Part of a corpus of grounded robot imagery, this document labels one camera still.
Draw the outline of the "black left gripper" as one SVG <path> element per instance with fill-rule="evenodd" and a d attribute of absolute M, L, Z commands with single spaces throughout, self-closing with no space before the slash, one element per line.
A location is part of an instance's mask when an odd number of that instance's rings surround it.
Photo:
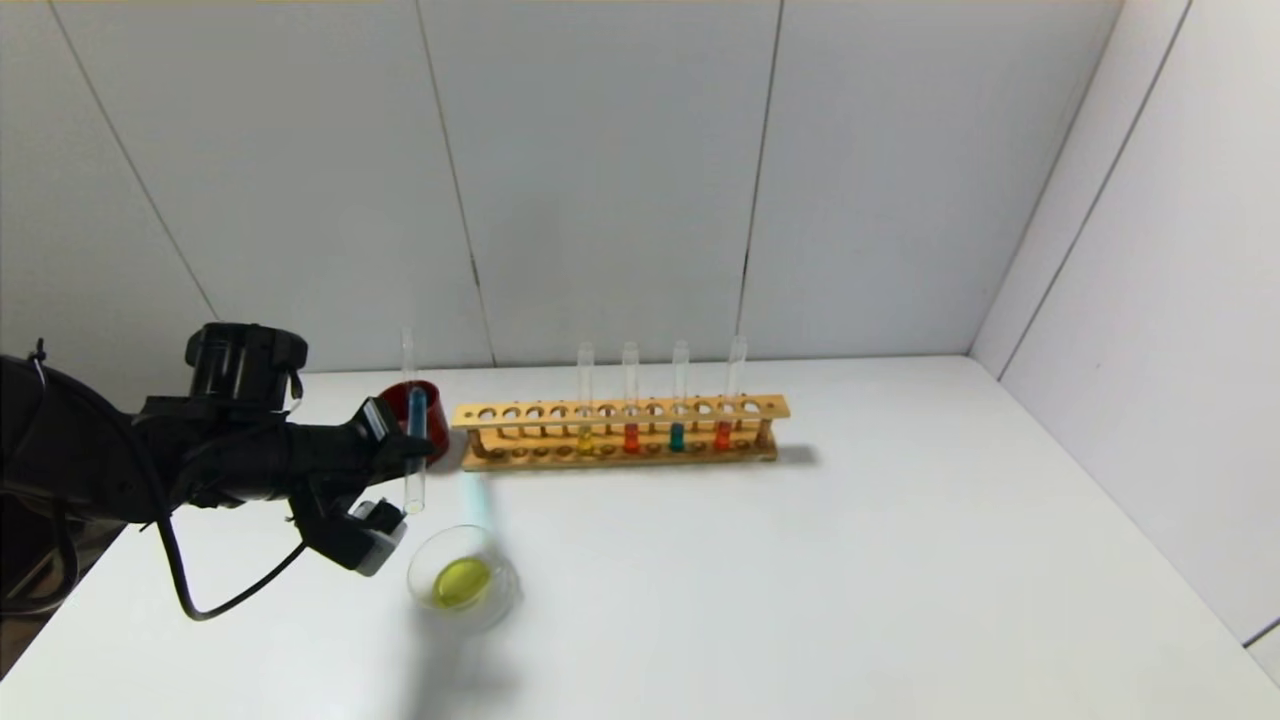
<path fill-rule="evenodd" d="M 303 477 L 353 477 L 375 486 L 402 477 L 406 462 L 436 454 L 429 437 L 402 432 L 392 406 L 367 397 L 355 415 L 335 425 L 288 421 L 292 473 Z"/>

